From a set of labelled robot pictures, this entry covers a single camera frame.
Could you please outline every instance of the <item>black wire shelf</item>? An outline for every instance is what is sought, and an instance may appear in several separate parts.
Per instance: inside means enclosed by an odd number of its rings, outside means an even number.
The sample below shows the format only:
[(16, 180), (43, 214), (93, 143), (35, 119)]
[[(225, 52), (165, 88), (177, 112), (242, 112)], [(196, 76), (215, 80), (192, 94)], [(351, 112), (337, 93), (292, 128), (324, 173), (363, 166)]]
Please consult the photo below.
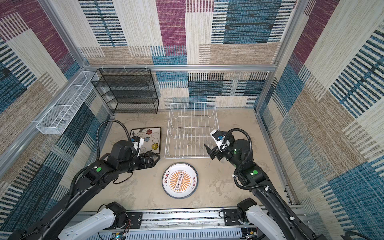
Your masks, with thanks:
[(92, 81), (113, 113), (157, 113), (159, 97), (150, 69), (98, 69)]

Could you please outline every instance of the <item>square plate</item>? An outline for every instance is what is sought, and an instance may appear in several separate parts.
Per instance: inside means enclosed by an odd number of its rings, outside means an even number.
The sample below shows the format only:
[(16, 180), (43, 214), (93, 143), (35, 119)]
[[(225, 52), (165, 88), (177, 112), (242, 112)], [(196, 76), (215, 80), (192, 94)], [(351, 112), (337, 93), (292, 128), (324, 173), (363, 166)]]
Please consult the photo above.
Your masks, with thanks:
[(161, 127), (145, 127), (131, 130), (131, 137), (139, 136), (144, 139), (144, 144), (141, 146), (140, 154), (147, 151), (160, 153), (161, 143)]

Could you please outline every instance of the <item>white wire basket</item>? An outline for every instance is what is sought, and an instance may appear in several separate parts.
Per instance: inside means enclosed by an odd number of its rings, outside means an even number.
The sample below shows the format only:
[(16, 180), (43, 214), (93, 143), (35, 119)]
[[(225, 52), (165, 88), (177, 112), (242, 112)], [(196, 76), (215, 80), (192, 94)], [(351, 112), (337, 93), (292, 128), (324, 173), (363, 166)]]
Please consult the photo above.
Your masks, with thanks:
[(95, 72), (81, 72), (44, 115), (36, 128), (42, 134), (63, 134), (91, 92), (93, 88), (91, 79), (97, 81), (99, 77)]
[(219, 129), (214, 103), (171, 103), (164, 157), (209, 158), (204, 144), (216, 146), (214, 129)]

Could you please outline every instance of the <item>round plate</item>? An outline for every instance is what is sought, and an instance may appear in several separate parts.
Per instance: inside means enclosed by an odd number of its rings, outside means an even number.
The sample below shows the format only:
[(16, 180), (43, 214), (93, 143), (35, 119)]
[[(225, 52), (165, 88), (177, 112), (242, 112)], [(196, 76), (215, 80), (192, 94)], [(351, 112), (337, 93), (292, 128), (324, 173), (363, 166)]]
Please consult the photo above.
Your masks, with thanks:
[(164, 191), (176, 199), (184, 199), (192, 195), (199, 183), (194, 167), (188, 163), (178, 162), (168, 167), (163, 174)]

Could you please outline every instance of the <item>black cable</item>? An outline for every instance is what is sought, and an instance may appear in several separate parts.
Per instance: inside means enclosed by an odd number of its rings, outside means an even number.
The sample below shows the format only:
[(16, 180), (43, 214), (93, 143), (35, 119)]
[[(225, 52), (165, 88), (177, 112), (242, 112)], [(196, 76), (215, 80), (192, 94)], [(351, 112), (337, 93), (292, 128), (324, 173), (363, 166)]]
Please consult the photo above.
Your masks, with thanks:
[(346, 237), (349, 237), (349, 235), (356, 235), (356, 236), (362, 237), (362, 238), (367, 239), (367, 240), (372, 240), (371, 238), (364, 236), (363, 234), (358, 233), (358, 232), (346, 231), (344, 234)]
[(226, 142), (227, 136), (228, 136), (231, 132), (241, 132), (241, 133), (243, 133), (243, 134), (247, 137), (248, 142), (249, 142), (249, 149), (248, 149), (247, 154), (245, 155), (244, 160), (239, 164), (239, 166), (236, 167), (235, 171), (233, 172), (233, 174), (237, 176), (237, 173), (242, 169), (243, 165), (245, 164), (245, 162), (248, 160), (248, 158), (249, 158), (250, 155), (251, 155), (251, 151), (252, 151), (252, 140), (251, 140), (251, 137), (248, 135), (248, 133), (247, 133), (246, 131), (244, 131), (243, 129), (240, 129), (240, 128), (232, 128), (232, 129), (229, 130), (229, 131), (227, 132), (227, 134), (224, 136), (224, 139), (223, 139), (223, 142), (224, 142), (224, 143)]
[(115, 182), (117, 179), (115, 179), (112, 183), (113, 184), (116, 184), (116, 185), (118, 185), (118, 184), (120, 184), (120, 183), (124, 183), (125, 181), (127, 181), (128, 179), (130, 179), (131, 177), (132, 177), (132, 175), (133, 175), (133, 173), (127, 178), (127, 179), (125, 179), (125, 180), (123, 180), (123, 181), (121, 181), (121, 182)]
[(131, 135), (128, 133), (127, 128), (124, 126), (124, 124), (122, 122), (115, 120), (115, 119), (105, 120), (104, 122), (100, 123), (100, 125), (96, 131), (96, 154), (97, 154), (96, 159), (100, 158), (99, 131), (100, 131), (101, 126), (106, 124), (107, 122), (117, 122), (118, 124), (120, 124), (123, 127), (125, 134), (127, 135), (128, 141), (131, 140)]
[(67, 199), (65, 200), (65, 204), (64, 204), (64, 207), (63, 207), (63, 211), (65, 211), (68, 206), (70, 205), (70, 202), (71, 202), (71, 199), (73, 197), (73, 189), (74, 189), (74, 185), (76, 183), (76, 180), (77, 178), (80, 176), (80, 174), (82, 174), (85, 170), (87, 170), (88, 166), (82, 168), (80, 171), (78, 171), (75, 176), (73, 177), (72, 179), (72, 182), (71, 182), (71, 185), (70, 185), (70, 189), (68, 191), (68, 195), (67, 195)]
[(262, 239), (263, 237), (265, 237), (265, 234), (261, 235), (260, 237), (256, 238), (255, 240), (260, 240), (260, 239)]
[(224, 218), (224, 214), (223, 214), (223, 216), (220, 216), (220, 213), (222, 212), (222, 211), (224, 211), (225, 209), (222, 209), (222, 210), (220, 210), (219, 212), (218, 212), (218, 216), (219, 217), (221, 217), (221, 218)]
[[(245, 156), (245, 158), (243, 159), (243, 161), (236, 167), (235, 171), (233, 172), (233, 180), (235, 182), (235, 185), (240, 188), (240, 189), (243, 189), (243, 190), (251, 190), (251, 189), (255, 189), (255, 188), (267, 188), (268, 186), (267, 185), (260, 185), (260, 184), (256, 184), (256, 185), (253, 185), (253, 186), (241, 186), (238, 182), (237, 182), (237, 173), (239, 170), (242, 169), (243, 165), (245, 164), (245, 162), (248, 160), (249, 156), (251, 155), (251, 151), (252, 151), (252, 141), (251, 141), (251, 137), (248, 135), (248, 133), (240, 128), (232, 128), (231, 130), (229, 130), (227, 132), (227, 134), (224, 136), (224, 139), (223, 139), (223, 142), (226, 142), (225, 139), (226, 137), (229, 135), (229, 133), (231, 132), (241, 132), (243, 133), (247, 139), (248, 139), (248, 142), (249, 142), (249, 150)], [(281, 198), (281, 196), (274, 190), (272, 189), (268, 189), (268, 191), (270, 191), (273, 195), (276, 196), (277, 200), (280, 202), (280, 204), (283, 206), (283, 209), (284, 211), (286, 212), (286, 214), (288, 215), (288, 217), (293, 217), (293, 215), (291, 214), (291, 209), (288, 207), (288, 205), (285, 203), (285, 201)], [(308, 237), (308, 235), (304, 232), (304, 230), (301, 228), (301, 226), (297, 223), (296, 219), (293, 219), (292, 221), (292, 224), (296, 227), (296, 229), (300, 232), (300, 234), (305, 237), (307, 240), (310, 240), (310, 238)]]

